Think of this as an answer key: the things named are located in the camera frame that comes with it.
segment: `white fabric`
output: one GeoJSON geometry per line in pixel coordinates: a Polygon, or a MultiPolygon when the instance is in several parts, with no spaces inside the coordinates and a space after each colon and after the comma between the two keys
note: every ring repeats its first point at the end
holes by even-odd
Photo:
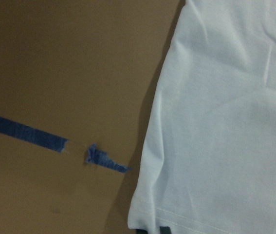
{"type": "Polygon", "coordinates": [[[276,0],[186,1],[128,221],[149,234],[276,234],[276,0]]]}

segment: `brown cardboard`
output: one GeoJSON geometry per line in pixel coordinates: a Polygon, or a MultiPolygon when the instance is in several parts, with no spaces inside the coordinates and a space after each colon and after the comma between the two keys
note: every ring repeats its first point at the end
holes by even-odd
{"type": "Polygon", "coordinates": [[[156,82],[184,1],[0,1],[0,116],[127,174],[0,134],[0,234],[127,228],[156,82]]]}

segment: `tape strip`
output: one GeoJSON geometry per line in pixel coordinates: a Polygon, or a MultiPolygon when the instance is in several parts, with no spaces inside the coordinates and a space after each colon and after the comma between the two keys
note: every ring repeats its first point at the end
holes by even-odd
{"type": "Polygon", "coordinates": [[[61,153],[65,138],[0,117],[0,133],[61,153]]]}
{"type": "Polygon", "coordinates": [[[88,157],[85,160],[87,163],[94,163],[121,173],[126,173],[128,170],[132,170],[131,167],[127,167],[114,162],[112,159],[109,158],[107,152],[98,150],[96,147],[97,145],[93,144],[88,149],[88,157]]]}

